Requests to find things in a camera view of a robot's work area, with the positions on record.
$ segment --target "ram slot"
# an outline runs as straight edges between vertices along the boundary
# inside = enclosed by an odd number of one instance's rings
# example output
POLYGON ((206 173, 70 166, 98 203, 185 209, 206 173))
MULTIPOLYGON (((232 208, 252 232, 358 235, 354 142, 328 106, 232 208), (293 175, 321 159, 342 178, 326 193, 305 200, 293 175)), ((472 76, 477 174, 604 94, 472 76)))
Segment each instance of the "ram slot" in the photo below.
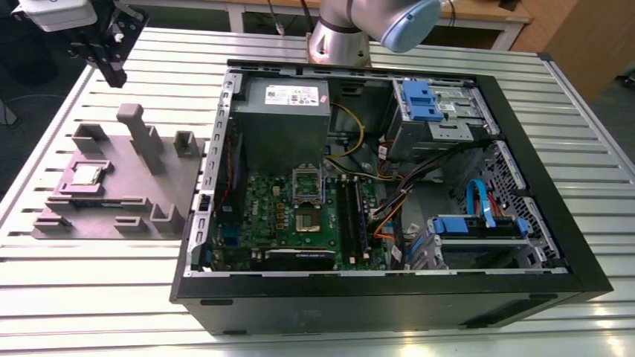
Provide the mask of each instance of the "ram slot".
POLYGON ((348 208, 348 220, 350 224, 350 255, 354 258, 354 262, 360 263, 364 251, 361 249, 361 234, 358 231, 358 209, 357 209, 357 182, 354 180, 346 181, 346 208, 348 208))
POLYGON ((358 185, 357 176, 352 181, 352 190, 354 192, 356 214, 357 217, 354 232, 357 233, 357 247, 360 258, 366 259, 368 255, 368 234, 365 233, 365 213, 364 213, 364 198, 361 197, 361 187, 358 185))
POLYGON ((350 236, 353 231, 352 219, 349 215, 349 205, 346 196, 346 179, 345 176, 337 178, 334 190, 334 199, 337 202, 337 222, 338 222, 338 246, 341 251, 341 259, 344 263, 350 262, 350 236))

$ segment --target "motherboard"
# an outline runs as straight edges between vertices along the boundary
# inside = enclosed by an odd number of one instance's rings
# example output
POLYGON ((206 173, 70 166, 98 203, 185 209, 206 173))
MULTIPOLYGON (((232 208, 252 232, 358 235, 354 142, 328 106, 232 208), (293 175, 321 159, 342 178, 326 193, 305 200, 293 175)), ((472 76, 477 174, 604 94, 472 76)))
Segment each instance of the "motherboard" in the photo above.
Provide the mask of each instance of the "motherboard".
POLYGON ((321 178, 301 169, 292 176, 250 174, 241 224, 218 227, 214 268, 384 270, 385 249, 365 232, 376 206, 365 178, 321 178))

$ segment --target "gray robot arm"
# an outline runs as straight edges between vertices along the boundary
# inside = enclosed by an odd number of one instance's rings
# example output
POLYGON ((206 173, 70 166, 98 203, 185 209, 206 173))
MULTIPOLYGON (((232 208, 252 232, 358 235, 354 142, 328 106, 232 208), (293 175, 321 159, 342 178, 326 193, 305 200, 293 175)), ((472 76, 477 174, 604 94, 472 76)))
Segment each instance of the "gray robot arm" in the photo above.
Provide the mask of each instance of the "gray robot arm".
POLYGON ((429 34, 438 16, 438 0, 322 0, 308 46, 312 62, 364 66, 368 36, 392 52, 405 52, 429 34))

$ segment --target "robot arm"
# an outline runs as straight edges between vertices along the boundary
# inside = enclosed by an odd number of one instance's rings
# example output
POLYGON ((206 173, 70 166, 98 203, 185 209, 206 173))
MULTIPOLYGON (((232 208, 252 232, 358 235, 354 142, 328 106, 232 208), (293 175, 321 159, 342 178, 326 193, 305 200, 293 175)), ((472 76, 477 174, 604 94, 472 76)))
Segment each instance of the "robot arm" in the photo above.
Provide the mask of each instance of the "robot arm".
POLYGON ((420 44, 440 17, 438 0, 322 0, 308 45, 313 62, 364 66, 368 36, 393 52, 420 44))
POLYGON ((11 16, 37 26, 47 41, 83 58, 110 87, 121 88, 122 63, 148 23, 142 10, 118 0, 19 0, 11 16))

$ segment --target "aluminum slotted table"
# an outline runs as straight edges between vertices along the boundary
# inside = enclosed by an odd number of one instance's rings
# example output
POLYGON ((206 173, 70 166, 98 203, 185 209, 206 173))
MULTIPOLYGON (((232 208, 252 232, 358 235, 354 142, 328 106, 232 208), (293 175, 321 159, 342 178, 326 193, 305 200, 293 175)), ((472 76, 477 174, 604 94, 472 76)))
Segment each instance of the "aluminum slotted table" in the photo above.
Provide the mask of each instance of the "aluminum slotted table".
POLYGON ((192 130, 208 138, 226 59, 305 61, 304 38, 148 28, 122 89, 83 71, 0 204, 0 351, 534 357, 635 350, 635 169, 557 67, 522 53, 420 47, 396 55, 376 45, 370 52, 374 67, 497 78, 614 292, 501 329, 212 337, 168 302, 177 241, 33 239, 79 123, 121 134, 118 104, 140 103, 160 136, 192 130))

